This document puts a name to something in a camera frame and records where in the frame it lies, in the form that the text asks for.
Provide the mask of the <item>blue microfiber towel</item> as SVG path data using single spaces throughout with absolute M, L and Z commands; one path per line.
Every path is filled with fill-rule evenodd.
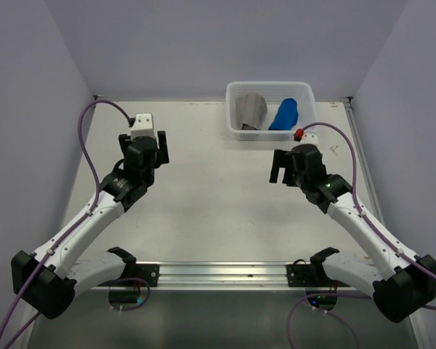
M 299 120 L 298 103 L 294 98 L 286 98 L 269 126 L 271 131 L 290 131 Z

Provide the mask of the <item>grey terry towel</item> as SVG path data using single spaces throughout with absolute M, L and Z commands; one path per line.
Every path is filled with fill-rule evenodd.
M 241 95 L 235 101 L 235 120 L 240 130 L 260 130 L 266 115 L 267 102 L 258 93 Z

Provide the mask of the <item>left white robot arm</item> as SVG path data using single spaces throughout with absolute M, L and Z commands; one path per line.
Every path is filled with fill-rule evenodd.
M 48 319 L 63 314 L 76 296 L 95 286 L 141 284 L 136 257 L 120 247 L 96 260 L 77 262 L 104 229 L 147 193 L 155 170 L 169 163 L 164 131 L 155 137 L 120 135 L 118 141 L 124 157 L 97 186 L 86 208 L 33 253 L 20 251 L 12 258 L 15 294 Z

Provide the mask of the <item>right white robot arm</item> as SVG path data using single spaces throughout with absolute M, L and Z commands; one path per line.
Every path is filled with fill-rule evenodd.
M 436 260 L 420 257 L 398 241 L 356 199 L 352 186 L 340 175 L 329 174 L 318 148 L 302 144 L 273 153 L 270 182 L 299 188 L 306 199 L 340 224 L 372 260 L 366 265 L 328 247 L 307 265 L 287 265 L 288 284 L 295 281 L 326 285 L 338 281 L 372 297 L 379 311 L 401 322 L 436 297 Z

